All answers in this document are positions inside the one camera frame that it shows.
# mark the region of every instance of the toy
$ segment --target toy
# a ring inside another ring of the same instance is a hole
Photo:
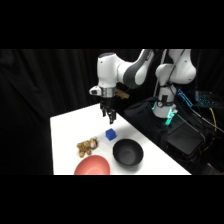
[[[82,143],[79,143],[77,145],[77,148],[79,149],[79,156],[83,158],[85,154],[91,156],[92,150],[96,149],[98,146],[97,138],[92,138],[90,141],[85,141]]]
[[[113,129],[110,129],[108,131],[106,131],[106,137],[112,141],[113,139],[115,139],[117,136],[116,136],[116,133]]]

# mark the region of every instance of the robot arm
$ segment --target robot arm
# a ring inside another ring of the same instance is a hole
[[[101,97],[103,116],[107,113],[111,124],[116,120],[116,112],[113,109],[116,84],[121,82],[130,89],[140,87],[146,79],[155,55],[156,50],[143,49],[134,63],[125,62],[115,53],[99,56],[97,66],[99,83],[90,90],[90,94]]]
[[[160,65],[156,70],[160,91],[153,112],[157,117],[171,121],[177,113],[174,104],[177,91],[172,83],[191,83],[196,77],[196,69],[191,62],[191,49],[169,49],[169,56],[173,64]]]

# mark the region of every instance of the teddy bear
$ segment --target teddy bear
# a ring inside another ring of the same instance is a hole
[[[85,141],[82,143],[79,143],[77,145],[77,148],[79,149],[79,156],[83,158],[85,154],[91,156],[92,150],[96,149],[98,146],[97,138],[92,138],[90,141]]]

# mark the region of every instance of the blue cube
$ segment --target blue cube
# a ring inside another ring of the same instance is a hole
[[[116,136],[115,131],[113,129],[110,129],[110,130],[106,131],[106,137],[109,139],[109,141],[112,141],[117,136]]]

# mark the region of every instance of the white table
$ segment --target white table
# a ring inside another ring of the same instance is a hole
[[[109,141],[105,132],[111,128],[117,138]],[[190,175],[118,114],[117,120],[110,125],[109,118],[102,117],[99,104],[51,118],[51,136],[55,175],[74,174],[83,160],[76,146],[92,137],[97,137],[99,141],[93,155],[100,155],[109,162],[111,175]],[[126,138],[135,140],[144,150],[144,159],[135,168],[123,168],[112,154],[114,144]]]

